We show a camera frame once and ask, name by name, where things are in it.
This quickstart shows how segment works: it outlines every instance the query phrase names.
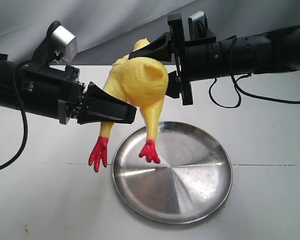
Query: metal plate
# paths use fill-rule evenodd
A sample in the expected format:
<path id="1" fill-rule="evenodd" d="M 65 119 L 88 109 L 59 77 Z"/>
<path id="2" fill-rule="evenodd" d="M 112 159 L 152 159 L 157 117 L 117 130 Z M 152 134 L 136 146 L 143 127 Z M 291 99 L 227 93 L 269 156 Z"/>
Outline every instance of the metal plate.
<path id="1" fill-rule="evenodd" d="M 118 148 L 112 168 L 114 185 L 137 213 L 167 224 L 206 218 L 226 200 L 232 165 L 207 132 L 181 122 L 160 122 L 156 150 L 161 163 L 139 158 L 146 128 L 128 136 Z"/>

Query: rubber chicken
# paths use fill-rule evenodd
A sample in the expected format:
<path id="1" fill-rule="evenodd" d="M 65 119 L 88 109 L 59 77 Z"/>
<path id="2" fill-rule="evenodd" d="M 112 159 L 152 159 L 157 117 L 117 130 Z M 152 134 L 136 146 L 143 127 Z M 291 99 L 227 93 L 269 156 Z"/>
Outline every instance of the rubber chicken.
<path id="1" fill-rule="evenodd" d="M 140 39 L 134 45 L 134 51 L 149 44 L 147 38 Z M 129 59 L 129 55 L 118 59 L 109 72 L 103 90 L 117 99 L 140 107 L 146 125 L 146 143 L 139 157 L 145 157 L 148 163 L 160 163 L 156 151 L 159 117 L 163 108 L 168 87 L 168 72 L 159 61 L 148 57 Z M 107 167 L 107 146 L 114 122 L 102 121 L 98 140 L 89 157 L 89 166 L 99 171 L 100 161 Z"/>

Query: white surface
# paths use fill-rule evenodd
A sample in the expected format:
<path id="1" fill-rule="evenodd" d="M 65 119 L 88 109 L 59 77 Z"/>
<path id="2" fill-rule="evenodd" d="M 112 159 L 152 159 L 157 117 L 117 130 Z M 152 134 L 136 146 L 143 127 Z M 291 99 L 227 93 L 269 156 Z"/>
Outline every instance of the white surface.
<path id="1" fill-rule="evenodd" d="M 81 82 L 100 87 L 110 70 L 79 68 Z M 243 97 L 238 109 L 220 108 L 209 100 L 211 82 L 192 84 L 192 106 L 167 97 L 160 120 L 200 127 L 228 153 L 233 187 L 217 214 L 185 226 L 137 215 L 118 199 L 111 165 L 95 173 L 87 164 L 99 123 L 60 125 L 28 114 L 25 151 L 0 171 L 0 240 L 300 240 L 300 105 Z M 300 99 L 300 72 L 253 76 L 240 85 L 257 94 Z M 220 79 L 213 92 L 223 104 L 236 101 L 229 78 Z M 110 163 L 120 142 L 143 125 L 139 112 L 133 124 L 115 124 Z M 17 151 L 21 138 L 20 113 L 0 107 L 0 163 Z"/>

